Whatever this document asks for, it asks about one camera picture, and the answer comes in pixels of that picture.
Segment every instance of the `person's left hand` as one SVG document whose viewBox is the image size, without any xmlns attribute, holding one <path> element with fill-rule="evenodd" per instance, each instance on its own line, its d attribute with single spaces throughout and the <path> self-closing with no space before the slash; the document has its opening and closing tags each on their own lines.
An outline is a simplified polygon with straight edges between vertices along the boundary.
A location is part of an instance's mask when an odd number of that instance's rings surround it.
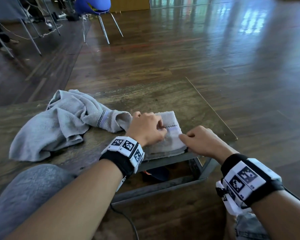
<svg viewBox="0 0 300 240">
<path fill-rule="evenodd" d="M 126 136 L 136 140 L 142 147 L 152 145 L 164 139 L 167 129 L 158 130 L 162 126 L 160 115 L 155 115 L 152 112 L 141 114 L 137 111 L 132 115 Z"/>
</svg>

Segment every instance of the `towel fold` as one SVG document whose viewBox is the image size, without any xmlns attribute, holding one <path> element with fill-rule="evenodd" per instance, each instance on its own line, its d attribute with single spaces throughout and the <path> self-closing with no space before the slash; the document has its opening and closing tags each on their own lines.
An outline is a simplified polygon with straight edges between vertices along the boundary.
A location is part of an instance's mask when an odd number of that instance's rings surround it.
<svg viewBox="0 0 300 240">
<path fill-rule="evenodd" d="M 179 139 L 182 132 L 174 112 L 167 111 L 156 113 L 156 115 L 161 116 L 167 134 L 163 141 L 144 148 L 144 160 L 172 157 L 184 153 L 187 147 Z"/>
<path fill-rule="evenodd" d="M 110 110 L 88 94 L 78 90 L 58 90 L 47 110 L 30 119 L 17 133 L 9 158 L 17 161 L 42 161 L 51 151 L 83 141 L 89 126 L 115 133 L 127 130 L 128 112 Z"/>
</svg>

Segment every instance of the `low table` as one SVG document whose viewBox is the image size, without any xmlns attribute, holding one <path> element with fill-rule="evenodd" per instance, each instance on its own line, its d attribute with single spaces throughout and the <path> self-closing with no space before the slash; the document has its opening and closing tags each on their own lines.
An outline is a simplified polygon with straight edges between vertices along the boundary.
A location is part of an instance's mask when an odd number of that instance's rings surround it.
<svg viewBox="0 0 300 240">
<path fill-rule="evenodd" d="M 134 111 L 141 113 L 174 111 L 183 133 L 197 125 L 203 125 L 212 129 L 228 144 L 237 139 L 187 78 L 120 88 L 110 92 L 99 92 L 92 96 L 110 109 L 130 113 Z M 115 136 L 124 134 L 124 132 L 114 134 L 91 127 L 84 135 L 83 143 L 53 152 L 52 156 L 44 161 L 19 162 L 9 160 L 9 148 L 17 132 L 29 119 L 44 111 L 48 102 L 48 100 L 44 100 L 0 107 L 0 194 L 21 171 L 38 164 L 50 163 L 74 173 L 81 173 L 99 159 L 101 151 Z M 125 202 L 201 182 L 209 176 L 218 164 L 214 159 L 208 158 L 202 165 L 195 154 L 186 152 L 178 156 L 143 161 L 138 171 L 187 160 L 192 175 L 128 192 L 118 192 L 112 203 Z"/>
</svg>

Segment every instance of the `table top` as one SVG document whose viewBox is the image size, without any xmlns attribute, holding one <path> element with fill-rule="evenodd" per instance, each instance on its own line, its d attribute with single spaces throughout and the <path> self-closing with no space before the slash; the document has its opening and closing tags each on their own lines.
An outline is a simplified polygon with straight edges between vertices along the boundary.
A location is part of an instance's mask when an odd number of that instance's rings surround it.
<svg viewBox="0 0 300 240">
<path fill-rule="evenodd" d="M 174 111 L 183 133 L 203 125 L 227 143 L 237 139 L 186 77 L 99 92 L 92 96 L 110 109 L 130 113 Z M 55 164 L 79 173 L 99 159 L 101 151 L 115 136 L 123 134 L 91 127 L 84 135 L 83 143 L 53 152 L 50 158 L 41 162 L 9 160 L 9 148 L 17 132 L 29 119 L 44 111 L 48 102 L 0 107 L 0 193 L 18 173 L 41 163 Z"/>
</svg>

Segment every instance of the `blue chair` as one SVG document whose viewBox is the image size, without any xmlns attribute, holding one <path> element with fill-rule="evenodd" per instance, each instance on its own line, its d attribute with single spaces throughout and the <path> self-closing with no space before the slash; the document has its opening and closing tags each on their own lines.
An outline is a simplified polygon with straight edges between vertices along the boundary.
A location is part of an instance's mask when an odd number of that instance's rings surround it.
<svg viewBox="0 0 300 240">
<path fill-rule="evenodd" d="M 110 43 L 109 43 L 109 40 L 108 40 L 106 29 L 105 29 L 105 27 L 103 25 L 103 22 L 102 22 L 101 14 L 105 14 L 107 12 L 111 14 L 117 28 L 119 29 L 119 32 L 120 32 L 121 36 L 123 37 L 122 32 L 121 32 L 114 16 L 112 15 L 111 12 L 109 12 L 110 7 L 111 7 L 111 0 L 76 0 L 75 3 L 74 3 L 74 8 L 75 8 L 75 10 L 78 14 L 80 14 L 80 15 L 95 14 L 95 15 L 98 16 L 100 26 L 102 28 L 105 39 L 107 40 L 108 44 L 110 44 Z M 82 17 L 82 25 L 83 25 L 83 39 L 84 39 L 84 42 L 86 42 L 83 17 Z"/>
</svg>

